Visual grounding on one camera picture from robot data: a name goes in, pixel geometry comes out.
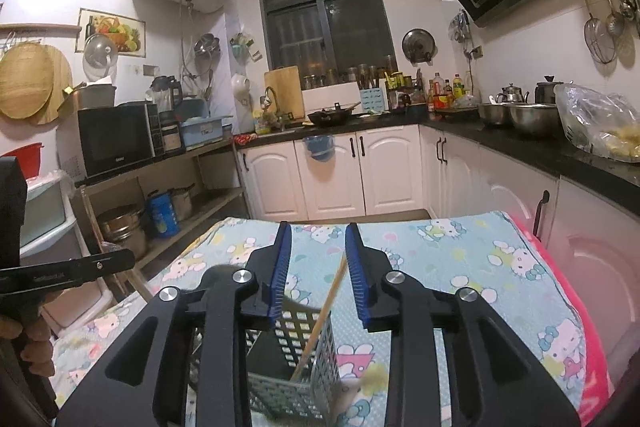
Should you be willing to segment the person's left hand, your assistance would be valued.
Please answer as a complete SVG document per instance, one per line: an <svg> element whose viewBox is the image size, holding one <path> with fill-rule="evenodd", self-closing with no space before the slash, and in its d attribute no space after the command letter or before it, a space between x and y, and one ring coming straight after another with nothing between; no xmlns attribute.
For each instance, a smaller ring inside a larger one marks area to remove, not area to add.
<svg viewBox="0 0 640 427"><path fill-rule="evenodd" d="M46 320L38 317L35 322L23 327L20 320L1 314L2 339L14 340L20 337L22 332L26 332L27 341L21 351L21 359L29 365L29 372L44 378L52 377L55 374L52 332Z"/></svg>

